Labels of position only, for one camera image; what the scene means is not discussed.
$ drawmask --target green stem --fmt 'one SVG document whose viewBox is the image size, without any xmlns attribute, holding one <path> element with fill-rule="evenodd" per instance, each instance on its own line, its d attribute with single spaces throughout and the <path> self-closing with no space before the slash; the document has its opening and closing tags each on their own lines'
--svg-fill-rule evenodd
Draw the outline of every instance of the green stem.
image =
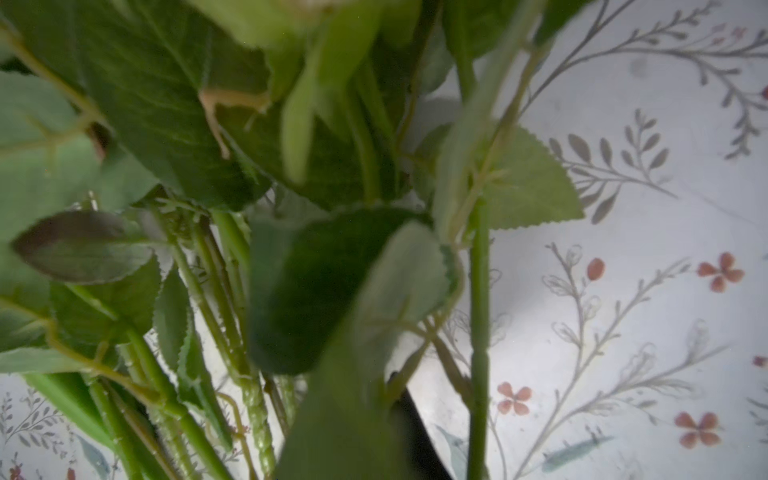
<svg viewBox="0 0 768 480">
<path fill-rule="evenodd" d="M 517 58 L 526 35 L 545 4 L 546 0 L 520 0 L 475 93 L 445 139 L 435 164 L 435 199 L 432 202 L 435 232 L 442 242 L 455 242 L 452 224 L 461 206 L 468 167 L 475 159 L 478 145 L 488 133 L 488 119 L 509 67 Z"/>
<path fill-rule="evenodd" d="M 134 347 L 141 368 L 144 369 L 147 375 L 147 379 L 164 397 L 163 410 L 178 420 L 181 431 L 186 435 L 190 445 L 200 456 L 200 460 L 205 465 L 208 474 L 216 480 L 233 480 L 232 475 L 221 461 L 221 458 L 219 458 L 219 455 L 217 455 L 216 450 L 208 442 L 203 429 L 194 421 L 187 407 L 179 403 L 173 384 L 160 367 L 144 337 L 133 328 L 127 329 L 127 334 L 131 345 Z"/>
<path fill-rule="evenodd" d="M 210 308 L 208 299 L 205 297 L 203 287 L 197 280 L 197 276 L 195 276 L 195 274 L 192 272 L 189 262 L 187 262 L 187 255 L 184 253 L 184 250 L 181 249 L 176 236 L 167 227 L 160 211 L 156 208 L 153 208 L 152 214 L 154 219 L 157 221 L 157 225 L 163 230 L 163 233 L 167 238 L 171 255 L 173 255 L 174 261 L 179 267 L 179 274 L 181 275 L 181 278 L 184 279 L 184 283 L 187 285 L 187 290 L 189 291 L 192 300 L 195 302 L 195 305 L 197 305 L 197 308 L 200 310 L 200 314 L 205 320 L 205 324 L 208 327 L 210 336 L 214 339 L 216 348 L 221 354 L 221 359 L 224 365 L 227 367 L 227 372 L 230 374 L 232 379 L 238 379 L 240 377 L 240 371 L 236 368 L 232 356 L 230 355 L 227 340 L 224 338 L 224 334 L 219 328 L 219 323 L 216 321 L 214 312 Z"/>
<path fill-rule="evenodd" d="M 366 205 L 373 205 L 381 198 L 381 185 L 379 183 L 379 159 L 376 155 L 376 149 L 373 147 L 368 122 L 365 115 L 362 114 L 357 95 L 351 91 L 347 90 L 339 95 L 339 106 L 355 141 L 360 169 L 362 170 L 362 187 Z"/>
<path fill-rule="evenodd" d="M 288 426 L 291 426 L 293 425 L 293 420 L 296 419 L 296 411 L 299 409 L 296 402 L 296 390 L 293 387 L 293 377 L 278 376 L 277 389 L 280 391 L 280 396 L 283 397 L 283 404 L 286 407 Z"/>
<path fill-rule="evenodd" d="M 275 378 L 271 375 L 267 375 L 261 372 L 261 376 L 264 378 L 264 392 L 270 396 L 272 402 L 272 410 L 275 412 L 277 422 L 280 424 L 280 430 L 283 431 L 283 436 L 288 436 L 290 426 L 288 424 L 288 415 L 286 414 L 286 408 L 283 404 L 283 399 L 280 398 L 280 392 L 277 389 L 277 383 Z"/>
<path fill-rule="evenodd" d="M 371 117 L 373 125 L 384 136 L 389 156 L 394 163 L 395 171 L 395 196 L 399 190 L 400 175 L 400 156 L 397 154 L 397 134 L 392 122 L 389 120 L 389 113 L 384 103 L 384 97 L 379 89 L 379 82 L 376 80 L 376 72 L 373 70 L 373 63 L 367 58 L 360 65 L 355 78 L 355 89 L 365 105 L 368 115 Z"/>
<path fill-rule="evenodd" d="M 131 378 L 136 382 L 149 385 L 147 375 L 141 368 L 141 362 L 138 359 L 134 346 L 130 343 L 118 346 L 121 356 L 128 365 L 128 372 Z M 184 440 L 178 435 L 178 425 L 170 416 L 163 413 L 160 409 L 150 408 L 149 410 L 152 423 L 155 425 L 164 441 L 165 447 L 174 459 L 176 467 L 181 471 L 185 478 L 198 480 L 200 475 L 192 464 L 192 458 L 187 450 Z"/>
<path fill-rule="evenodd" d="M 232 218 L 232 214 L 212 210 L 210 212 L 214 223 L 219 228 L 221 243 L 232 251 L 237 261 L 246 270 L 250 264 L 250 247 L 248 240 L 243 235 L 243 231 L 237 226 L 237 222 Z"/>
<path fill-rule="evenodd" d="M 490 346 L 488 205 L 478 198 L 472 215 L 475 239 L 469 252 L 472 278 L 472 410 L 469 413 L 467 480 L 481 480 L 485 469 L 485 438 L 488 428 L 488 348 Z"/>
<path fill-rule="evenodd" d="M 200 258 L 203 261 L 203 267 L 208 273 L 208 283 L 211 285 L 214 299 L 218 306 L 219 316 L 221 317 L 224 328 L 224 335 L 227 338 L 229 346 L 228 351 L 231 352 L 233 363 L 236 366 L 237 371 L 245 372 L 247 370 L 247 365 L 243 363 L 246 358 L 243 350 L 243 340 L 240 338 L 240 333 L 237 331 L 237 323 L 232 314 L 230 301 L 222 287 L 222 278 L 221 275 L 219 275 L 219 270 L 214 262 L 214 255 L 211 253 L 211 249 L 205 241 L 205 233 L 200 224 L 195 223 L 188 215 L 185 215 L 185 217 L 187 218 L 187 223 L 192 232 L 192 240 L 195 245 L 195 250 L 197 251 L 197 254 L 200 255 Z"/>
<path fill-rule="evenodd" d="M 253 441 L 259 451 L 259 464 L 264 478 L 272 478 L 275 471 L 275 451 L 272 447 L 272 430 L 268 423 L 269 412 L 264 402 L 264 392 L 257 373 L 251 382 L 243 382 L 243 403 L 248 412 L 248 422 L 253 431 Z"/>
<path fill-rule="evenodd" d="M 469 28 L 467 26 L 467 0 L 445 0 L 443 25 L 445 41 L 458 71 L 458 87 L 466 103 L 475 90 L 477 79 L 472 68 L 472 51 L 469 49 Z"/>
<path fill-rule="evenodd" d="M 96 404 L 96 408 L 101 412 L 101 419 L 107 427 L 109 435 L 114 439 L 115 452 L 118 454 L 125 471 L 125 476 L 129 480 L 143 480 L 141 474 L 141 463 L 139 462 L 134 446 L 128 441 L 131 437 L 128 431 L 128 425 L 120 414 L 117 406 L 110 400 L 107 391 L 98 379 L 90 376 L 86 379 L 90 385 L 88 390 L 91 398 Z"/>
<path fill-rule="evenodd" d="M 133 430 L 134 434 L 132 436 L 144 446 L 144 448 L 139 451 L 139 455 L 144 459 L 142 461 L 144 473 L 152 478 L 181 480 L 173 463 L 166 456 L 165 452 L 160 447 L 160 444 L 157 443 L 154 433 L 147 427 L 147 421 L 142 414 L 137 412 L 134 407 L 128 405 L 108 382 L 104 383 L 104 387 L 108 391 L 114 404 L 120 410 L 125 422 L 131 430 Z"/>
</svg>

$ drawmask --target botanical print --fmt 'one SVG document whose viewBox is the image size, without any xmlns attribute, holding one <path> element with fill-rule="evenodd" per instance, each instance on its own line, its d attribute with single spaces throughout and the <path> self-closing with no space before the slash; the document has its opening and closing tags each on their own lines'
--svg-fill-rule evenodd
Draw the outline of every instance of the botanical print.
<svg viewBox="0 0 768 480">
<path fill-rule="evenodd" d="M 603 300 L 595 295 L 590 295 L 592 283 L 599 282 L 609 266 L 600 257 L 591 259 L 586 266 L 581 267 L 582 249 L 573 246 L 562 253 L 556 244 L 547 245 L 557 260 L 561 273 L 548 274 L 542 277 L 542 283 L 550 292 L 563 299 L 569 299 L 574 305 L 574 320 L 572 322 L 552 323 L 551 329 L 563 342 L 575 348 L 575 359 L 571 380 L 562 389 L 556 389 L 552 395 L 555 405 L 551 412 L 545 415 L 546 420 L 538 433 L 536 440 L 528 447 L 522 460 L 508 470 L 504 446 L 499 438 L 498 424 L 500 416 L 528 415 L 530 408 L 526 405 L 536 392 L 535 386 L 513 387 L 512 379 L 502 382 L 496 388 L 500 395 L 495 400 L 495 414 L 489 416 L 489 429 L 494 436 L 500 451 L 502 461 L 501 478 L 516 480 L 536 469 L 542 472 L 553 472 L 571 462 L 584 458 L 599 448 L 605 442 L 614 438 L 613 435 L 604 435 L 596 428 L 594 431 L 586 427 L 589 437 L 576 439 L 571 445 L 561 449 L 548 449 L 548 440 L 552 434 L 566 422 L 577 415 L 587 414 L 596 416 L 609 416 L 622 410 L 639 412 L 644 415 L 652 425 L 677 425 L 679 428 L 689 430 L 684 433 L 684 440 L 680 442 L 686 448 L 692 448 L 701 440 L 703 445 L 712 446 L 720 442 L 720 437 L 715 433 L 718 428 L 717 416 L 714 413 L 706 413 L 696 423 L 688 421 L 690 415 L 681 413 L 675 420 L 665 421 L 654 414 L 654 407 L 664 397 L 671 399 L 698 399 L 702 396 L 701 388 L 691 382 L 677 377 L 681 372 L 700 365 L 705 360 L 717 355 L 724 347 L 709 347 L 709 333 L 706 323 L 699 319 L 695 321 L 689 330 L 685 342 L 685 353 L 677 364 L 668 369 L 654 371 L 657 361 L 655 346 L 653 343 L 645 343 L 639 350 L 627 360 L 624 367 L 617 372 L 617 380 L 614 387 L 607 391 L 597 391 L 590 400 L 573 405 L 569 402 L 571 394 L 577 386 L 587 382 L 587 373 L 590 367 L 598 363 L 605 354 L 609 344 L 621 336 L 620 327 L 623 322 L 631 318 L 636 306 L 650 301 L 653 292 L 661 288 L 666 282 L 679 276 L 690 273 L 690 263 L 687 259 L 678 260 L 662 270 L 657 270 L 649 280 L 640 279 L 637 283 L 637 292 L 628 301 L 618 300 L 613 303 L 613 309 L 609 313 L 601 315 Z M 656 394 L 651 398 L 648 393 Z M 460 440 L 453 442 L 454 436 L 449 436 L 446 429 L 439 430 L 449 442 L 452 458 L 460 452 Z"/>
<path fill-rule="evenodd" d="M 654 132 L 657 120 L 647 118 L 638 108 L 634 112 L 634 126 L 624 128 L 628 148 L 621 149 L 614 158 L 614 148 L 605 138 L 600 139 L 599 151 L 601 162 L 593 158 L 589 144 L 576 134 L 568 135 L 568 144 L 576 153 L 574 160 L 568 160 L 560 142 L 549 139 L 549 147 L 555 157 L 574 177 L 576 191 L 581 195 L 584 209 L 601 202 L 594 209 L 591 221 L 600 223 L 614 208 L 616 197 L 624 185 L 647 187 L 651 190 L 677 199 L 677 195 L 662 187 L 671 177 L 657 176 L 656 170 L 667 163 L 668 148 L 657 148 L 661 134 Z"/>
<path fill-rule="evenodd" d="M 699 276 L 715 276 L 710 283 L 710 290 L 716 293 L 722 293 L 728 283 L 739 283 L 744 278 L 744 270 L 733 268 L 736 258 L 728 252 L 720 255 L 719 267 L 711 263 L 702 262 L 699 264 L 697 273 Z"/>
<path fill-rule="evenodd" d="M 719 97 L 723 109 L 736 110 L 737 120 L 733 124 L 735 130 L 732 138 L 731 151 L 727 160 L 748 156 L 750 141 L 760 135 L 760 129 L 755 118 L 760 112 L 768 111 L 768 87 L 762 91 L 745 91 L 737 84 L 742 68 L 732 66 L 734 60 L 764 61 L 768 60 L 768 33 L 764 28 L 748 35 L 748 28 L 727 23 L 713 26 L 709 31 L 699 32 L 697 29 L 704 17 L 712 14 L 722 3 L 709 0 L 702 7 L 694 8 L 688 13 L 678 10 L 672 18 L 658 21 L 653 28 L 635 28 L 624 41 L 588 55 L 580 55 L 581 51 L 590 44 L 615 18 L 621 15 L 637 0 L 625 0 L 612 12 L 608 7 L 616 2 L 601 0 L 600 10 L 584 39 L 554 68 L 552 73 L 529 95 L 521 112 L 525 112 L 533 101 L 566 71 L 595 58 L 610 55 L 642 54 L 655 55 L 674 60 L 685 61 L 694 65 L 698 70 L 699 84 L 703 87 L 715 80 L 724 89 Z"/>
<path fill-rule="evenodd" d="M 712 412 L 703 414 L 698 423 L 694 422 L 693 417 L 688 412 L 682 412 L 674 420 L 675 425 L 690 430 L 680 437 L 680 444 L 689 450 L 695 447 L 699 440 L 708 447 L 719 444 L 720 437 L 713 432 L 719 423 L 717 415 Z"/>
</svg>

